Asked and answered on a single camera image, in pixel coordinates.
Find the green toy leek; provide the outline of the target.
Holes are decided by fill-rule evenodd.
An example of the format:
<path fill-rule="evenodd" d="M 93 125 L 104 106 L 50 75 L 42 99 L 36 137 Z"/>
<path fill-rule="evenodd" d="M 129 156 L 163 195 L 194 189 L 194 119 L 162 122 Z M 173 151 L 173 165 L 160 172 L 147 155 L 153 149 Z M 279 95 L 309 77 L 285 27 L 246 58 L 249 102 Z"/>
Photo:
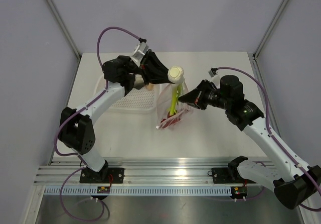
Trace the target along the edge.
<path fill-rule="evenodd" d="M 173 66 L 168 71 L 168 79 L 171 82 L 172 87 L 172 101 L 170 107 L 170 115 L 177 113 L 176 104 L 178 103 L 178 97 L 181 92 L 182 83 L 184 82 L 184 70 L 180 66 Z"/>

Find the clear zip top bag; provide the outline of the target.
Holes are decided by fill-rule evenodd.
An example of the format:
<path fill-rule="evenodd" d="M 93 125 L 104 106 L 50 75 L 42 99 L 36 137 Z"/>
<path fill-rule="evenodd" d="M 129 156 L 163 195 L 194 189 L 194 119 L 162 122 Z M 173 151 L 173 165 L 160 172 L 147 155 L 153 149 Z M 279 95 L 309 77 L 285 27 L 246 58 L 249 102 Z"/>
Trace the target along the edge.
<path fill-rule="evenodd" d="M 185 82 L 180 85 L 167 84 L 160 92 L 156 101 L 157 130 L 173 130 L 175 125 L 193 113 L 190 106 L 178 100 L 188 92 Z"/>

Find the red toy lobster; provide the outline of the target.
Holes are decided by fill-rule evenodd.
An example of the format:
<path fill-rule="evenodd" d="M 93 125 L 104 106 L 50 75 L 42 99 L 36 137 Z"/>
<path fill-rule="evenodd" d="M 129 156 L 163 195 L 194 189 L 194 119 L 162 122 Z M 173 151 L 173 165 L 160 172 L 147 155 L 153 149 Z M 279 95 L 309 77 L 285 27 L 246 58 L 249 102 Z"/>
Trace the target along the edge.
<path fill-rule="evenodd" d="M 156 128 L 159 130 L 173 128 L 174 125 L 178 124 L 183 119 L 184 114 L 185 111 L 180 111 L 171 116 L 170 112 L 167 111 L 165 114 L 161 115 Z"/>

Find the white plastic basket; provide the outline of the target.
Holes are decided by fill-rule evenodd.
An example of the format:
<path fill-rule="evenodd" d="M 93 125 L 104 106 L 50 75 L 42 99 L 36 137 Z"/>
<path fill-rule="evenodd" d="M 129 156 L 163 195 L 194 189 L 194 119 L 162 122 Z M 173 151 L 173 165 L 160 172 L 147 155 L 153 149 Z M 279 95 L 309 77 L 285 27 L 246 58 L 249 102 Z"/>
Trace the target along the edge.
<path fill-rule="evenodd" d="M 161 85 L 133 89 L 127 96 L 114 103 L 107 111 L 122 114 L 149 114 L 156 109 Z"/>

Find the grey toy fish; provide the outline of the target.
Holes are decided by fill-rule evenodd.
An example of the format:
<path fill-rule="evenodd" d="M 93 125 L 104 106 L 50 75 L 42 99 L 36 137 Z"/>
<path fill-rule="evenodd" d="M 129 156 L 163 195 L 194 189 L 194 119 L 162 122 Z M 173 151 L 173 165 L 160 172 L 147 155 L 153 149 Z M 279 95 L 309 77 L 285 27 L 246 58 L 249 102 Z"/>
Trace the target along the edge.
<path fill-rule="evenodd" d="M 143 79 L 143 77 L 141 75 L 136 75 L 135 76 L 135 81 L 134 81 L 134 86 L 133 88 L 140 90 L 141 88 L 143 88 L 144 86 L 146 86 L 146 83 Z"/>

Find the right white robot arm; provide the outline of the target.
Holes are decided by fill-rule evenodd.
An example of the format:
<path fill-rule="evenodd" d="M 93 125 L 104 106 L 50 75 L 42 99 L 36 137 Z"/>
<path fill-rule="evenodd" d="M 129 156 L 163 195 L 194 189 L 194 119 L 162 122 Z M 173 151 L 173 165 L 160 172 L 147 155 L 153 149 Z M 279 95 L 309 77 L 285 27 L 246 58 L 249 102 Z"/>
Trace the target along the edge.
<path fill-rule="evenodd" d="M 239 156 L 228 163 L 228 177 L 234 182 L 251 180 L 274 192 L 287 208 L 294 209 L 320 192 L 320 166 L 311 166 L 296 155 L 270 127 L 263 112 L 245 99 L 243 84 L 234 75 L 223 76 L 217 88 L 208 80 L 178 100 L 205 110 L 213 106 L 225 110 L 228 120 L 250 137 L 273 162 L 276 171 Z"/>

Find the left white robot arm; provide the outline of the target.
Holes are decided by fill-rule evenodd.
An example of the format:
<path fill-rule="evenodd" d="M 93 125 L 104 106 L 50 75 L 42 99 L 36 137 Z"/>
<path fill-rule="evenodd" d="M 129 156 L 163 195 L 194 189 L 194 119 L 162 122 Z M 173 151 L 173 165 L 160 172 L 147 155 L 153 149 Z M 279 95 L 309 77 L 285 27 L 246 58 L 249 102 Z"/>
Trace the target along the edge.
<path fill-rule="evenodd" d="M 134 88 L 148 84 L 169 83 L 168 69 L 151 49 L 131 56 L 120 55 L 101 62 L 106 86 L 78 108 L 66 107 L 61 112 L 55 142 L 72 149 L 85 165 L 82 171 L 98 183 L 108 178 L 108 162 L 94 148 L 94 124 L 115 102 Z"/>

